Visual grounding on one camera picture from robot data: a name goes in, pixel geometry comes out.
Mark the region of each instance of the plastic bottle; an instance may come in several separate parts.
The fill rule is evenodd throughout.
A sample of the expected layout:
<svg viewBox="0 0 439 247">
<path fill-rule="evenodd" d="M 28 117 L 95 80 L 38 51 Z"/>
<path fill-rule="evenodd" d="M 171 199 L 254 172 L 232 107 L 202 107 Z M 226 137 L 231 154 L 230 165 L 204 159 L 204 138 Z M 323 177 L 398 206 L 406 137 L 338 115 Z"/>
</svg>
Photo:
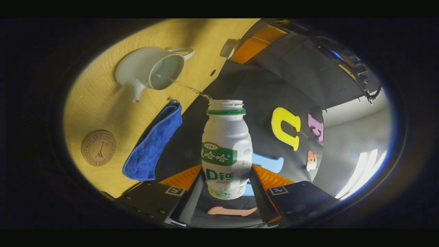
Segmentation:
<svg viewBox="0 0 439 247">
<path fill-rule="evenodd" d="M 201 158 L 210 195 L 222 200 L 242 196 L 252 167 L 252 140 L 242 100 L 211 100 L 202 136 Z"/>
</svg>

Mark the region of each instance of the blue microfiber cloth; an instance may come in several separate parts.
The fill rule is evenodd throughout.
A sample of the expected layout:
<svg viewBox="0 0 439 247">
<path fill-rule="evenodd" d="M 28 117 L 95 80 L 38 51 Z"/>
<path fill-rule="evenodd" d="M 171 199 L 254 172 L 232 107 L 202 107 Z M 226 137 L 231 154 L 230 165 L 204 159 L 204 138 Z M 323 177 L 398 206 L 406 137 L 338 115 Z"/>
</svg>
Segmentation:
<svg viewBox="0 0 439 247">
<path fill-rule="evenodd" d="M 151 122 L 126 160 L 122 169 L 125 176 L 140 182 L 155 180 L 157 161 L 182 121 L 180 102 L 171 100 Z"/>
</svg>

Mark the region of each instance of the teapot spout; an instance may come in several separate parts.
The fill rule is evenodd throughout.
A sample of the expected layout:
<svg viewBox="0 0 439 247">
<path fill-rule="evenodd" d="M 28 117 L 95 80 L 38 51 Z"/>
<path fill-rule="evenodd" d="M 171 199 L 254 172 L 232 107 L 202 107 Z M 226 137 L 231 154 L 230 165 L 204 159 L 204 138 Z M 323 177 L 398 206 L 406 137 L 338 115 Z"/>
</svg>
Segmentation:
<svg viewBox="0 0 439 247">
<path fill-rule="evenodd" d="M 143 85 L 140 81 L 134 80 L 133 88 L 134 88 L 133 103 L 138 103 L 140 101 L 140 98 L 142 97 L 142 91 L 146 88 L 146 86 Z"/>
</svg>

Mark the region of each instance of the cork coaster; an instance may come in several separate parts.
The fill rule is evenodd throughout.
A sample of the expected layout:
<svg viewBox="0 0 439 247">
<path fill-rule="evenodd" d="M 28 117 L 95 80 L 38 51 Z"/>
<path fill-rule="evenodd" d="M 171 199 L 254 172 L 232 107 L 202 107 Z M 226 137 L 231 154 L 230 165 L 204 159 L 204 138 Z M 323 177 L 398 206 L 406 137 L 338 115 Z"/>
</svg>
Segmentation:
<svg viewBox="0 0 439 247">
<path fill-rule="evenodd" d="M 81 152 L 84 159 L 92 166 L 101 167 L 108 163 L 116 150 L 116 140 L 111 132 L 96 130 L 83 140 Z"/>
</svg>

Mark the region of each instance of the wooden table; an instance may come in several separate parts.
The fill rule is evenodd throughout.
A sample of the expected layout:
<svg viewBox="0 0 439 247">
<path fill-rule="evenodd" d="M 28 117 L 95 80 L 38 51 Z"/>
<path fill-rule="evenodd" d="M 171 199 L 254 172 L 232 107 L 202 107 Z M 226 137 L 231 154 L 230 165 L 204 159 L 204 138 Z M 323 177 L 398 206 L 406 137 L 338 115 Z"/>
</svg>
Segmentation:
<svg viewBox="0 0 439 247">
<path fill-rule="evenodd" d="M 139 103 L 132 103 L 132 87 L 117 84 L 114 72 L 130 52 L 142 47 L 167 49 L 190 47 L 194 56 L 178 78 L 203 91 L 218 76 L 226 58 L 220 57 L 228 39 L 240 39 L 259 19 L 170 19 L 143 29 L 113 45 L 92 61 L 68 95 L 64 134 L 69 152 L 82 174 L 98 189 L 113 197 L 138 183 L 122 173 L 122 167 L 139 137 L 170 98 L 181 102 L 184 112 L 196 99 L 190 90 L 173 84 L 162 91 L 146 89 Z M 82 156 L 83 139 L 94 130 L 108 130 L 117 146 L 103 166 L 88 164 Z"/>
</svg>

